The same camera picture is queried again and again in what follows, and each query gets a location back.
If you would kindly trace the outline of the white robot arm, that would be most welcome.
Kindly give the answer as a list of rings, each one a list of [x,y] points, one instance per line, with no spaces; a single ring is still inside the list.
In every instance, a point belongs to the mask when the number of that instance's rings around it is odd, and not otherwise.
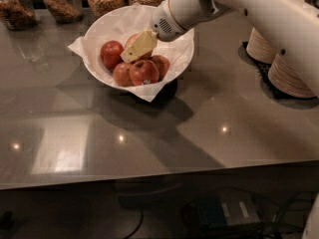
[[[319,95],[319,9],[302,0],[164,0],[148,27],[121,53],[132,62],[227,9],[244,15],[297,76]]]

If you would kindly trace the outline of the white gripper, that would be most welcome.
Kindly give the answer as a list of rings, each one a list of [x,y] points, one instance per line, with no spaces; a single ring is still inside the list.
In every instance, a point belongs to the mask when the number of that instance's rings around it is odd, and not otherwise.
[[[171,13],[169,0],[162,1],[154,9],[150,18],[150,27],[153,30],[143,30],[128,38],[125,49],[121,53],[124,62],[132,63],[139,59],[148,59],[152,56],[158,39],[163,42],[172,42],[185,33]]]

